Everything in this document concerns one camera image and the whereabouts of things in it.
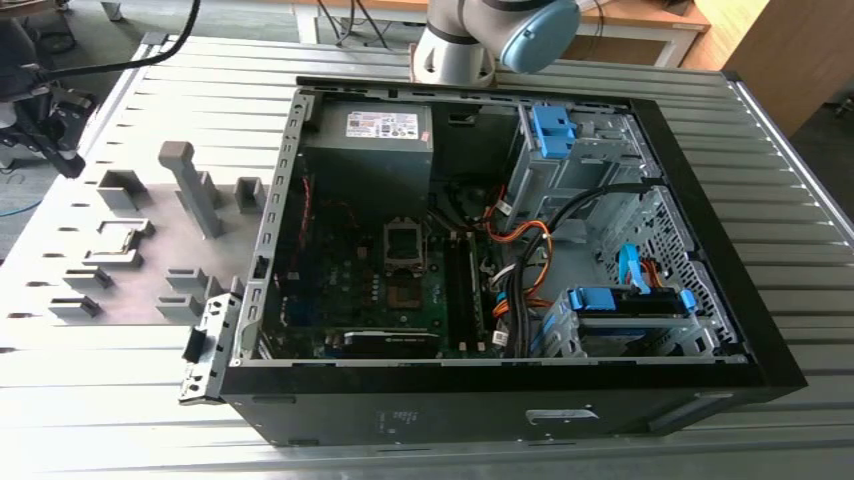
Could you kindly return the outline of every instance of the blue plastic clip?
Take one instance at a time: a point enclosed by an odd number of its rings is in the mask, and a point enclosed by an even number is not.
[[[625,243],[619,249],[619,283],[623,283],[625,281],[625,274],[628,272],[631,272],[631,284],[640,289],[642,294],[648,294],[651,290],[650,286],[643,280],[637,247],[631,243]]]
[[[679,292],[679,297],[682,297],[682,304],[688,312],[696,310],[696,298],[694,298],[694,292],[691,292],[687,288]]]
[[[563,107],[532,107],[533,129],[543,158],[567,158],[575,144],[575,124]]]
[[[584,287],[569,290],[572,310],[616,310],[613,294],[605,287]]]

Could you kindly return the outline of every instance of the sticker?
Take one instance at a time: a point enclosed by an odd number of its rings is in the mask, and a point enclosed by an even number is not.
[[[417,115],[413,113],[351,112],[347,136],[417,140]]]
[[[504,214],[504,215],[509,215],[512,213],[512,207],[509,206],[509,204],[503,201],[499,200],[497,203],[495,204],[495,208],[497,208],[497,210]]]
[[[495,330],[492,332],[492,343],[495,345],[500,345],[501,347],[507,346],[507,340],[509,339],[509,335],[507,335],[500,330]]]
[[[376,431],[387,435],[396,435],[417,422],[419,412],[415,410],[388,410],[376,412]]]

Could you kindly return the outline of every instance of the motherboard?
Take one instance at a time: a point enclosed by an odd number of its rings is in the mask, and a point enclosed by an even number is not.
[[[489,247],[479,235],[448,232],[429,218],[361,225],[345,203],[327,201],[303,243],[275,279],[281,309],[264,329],[271,357],[495,356],[477,255]]]

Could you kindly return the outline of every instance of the black cable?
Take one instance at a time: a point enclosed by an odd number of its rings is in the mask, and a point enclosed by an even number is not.
[[[356,0],[349,0],[349,22],[347,23],[347,32],[340,37],[337,37],[337,41],[335,42],[335,45],[337,47],[340,47],[344,43],[344,40],[349,38],[355,20],[356,20]]]
[[[465,214],[463,203],[459,200],[459,196],[457,196],[459,191],[456,190],[456,187],[453,187],[452,185],[447,185],[444,187],[444,191],[448,195],[448,204],[451,205],[451,209],[453,210],[453,213],[456,214],[461,222],[465,224],[465,226],[469,229],[473,229],[475,223],[471,221],[471,219],[468,218],[468,215]]]
[[[609,185],[604,185],[601,187],[596,187],[589,189],[569,199],[569,201],[560,207],[560,209],[552,214],[551,218],[545,222],[545,228],[548,232],[553,232],[557,229],[560,221],[563,218],[569,218],[580,208],[587,205],[592,200],[599,198],[603,195],[609,193],[644,193],[652,188],[651,184],[646,183],[613,183]],[[527,355],[527,348],[529,342],[527,340],[527,334],[529,329],[529,319],[528,319],[528,311],[527,305],[524,301],[524,290],[523,290],[523,273],[524,273],[524,265],[528,262],[528,259],[533,256],[533,252],[539,248],[543,243],[543,236],[535,236],[519,255],[516,259],[516,266],[509,273],[507,280],[507,307],[508,307],[508,315],[515,320],[516,325],[519,325],[519,333],[516,335],[515,343],[516,343],[516,351],[524,351]]]
[[[320,10],[323,10],[323,15],[325,15],[325,19],[329,21],[329,27],[332,27],[332,32],[335,32],[335,38],[339,39],[341,34],[337,33],[337,27],[335,26],[335,20],[332,19],[332,15],[329,15],[329,11],[325,8],[325,3],[323,0],[317,0],[317,6]]]
[[[2,175],[10,175],[17,170],[17,159],[13,159],[6,168],[0,168]]]
[[[580,58],[580,60],[587,60],[596,48],[599,48],[599,41],[601,40],[601,37],[604,36],[604,9],[601,8],[601,3],[599,3],[599,0],[592,0],[596,4],[596,10],[599,11],[599,18],[596,20],[596,31],[593,32],[593,38],[589,41],[589,46],[587,47],[587,54]]]
[[[376,35],[371,40],[368,40],[367,42],[364,42],[361,45],[364,45],[365,47],[369,46],[376,40],[380,39],[381,36],[385,35],[385,32],[388,31],[388,28],[391,27],[391,24],[395,23],[392,21],[388,21],[388,23],[385,24],[385,28],[383,28],[383,33],[381,35]]]
[[[198,16],[198,7],[201,6],[201,0],[192,0],[192,6],[189,7],[189,14],[186,16],[186,22],[184,23],[184,30],[174,40],[174,45],[169,48],[168,51],[154,55],[153,57],[141,58],[138,60],[130,60],[128,62],[120,63],[108,63],[104,65],[92,65],[88,67],[74,67],[74,68],[64,68],[61,70],[53,70],[50,72],[45,72],[41,75],[40,80],[46,82],[52,82],[54,80],[60,80],[68,77],[77,77],[80,75],[90,75],[94,73],[106,73],[121,70],[128,70],[132,68],[146,67],[149,65],[154,65],[174,56],[178,52],[184,43],[186,43],[186,38],[189,37],[189,32],[192,32],[192,28],[196,25],[196,17]]]
[[[376,23],[373,22],[373,17],[371,17],[371,14],[368,13],[368,9],[364,8],[364,5],[361,4],[361,0],[356,0],[356,3],[359,4],[359,9],[361,10],[361,14],[364,15],[364,18],[367,18],[368,23],[371,24],[371,27],[373,28],[373,32],[376,33],[376,36],[379,37],[379,43],[383,44],[383,48],[385,50],[391,50],[391,48],[388,48],[388,44],[385,43],[385,37],[383,37],[383,33],[379,31],[379,28],[376,28]]]

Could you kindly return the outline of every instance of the white label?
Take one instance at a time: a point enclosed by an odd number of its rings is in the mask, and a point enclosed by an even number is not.
[[[413,113],[352,112],[347,115],[347,136],[417,140]]]
[[[509,335],[507,335],[500,330],[495,330],[492,332],[492,343],[495,345],[500,345],[501,347],[505,347],[508,338],[509,338]]]
[[[503,201],[499,200],[497,203],[495,204],[495,207],[497,208],[497,210],[504,214],[504,215],[509,215],[512,213],[512,207],[509,206],[509,204]]]

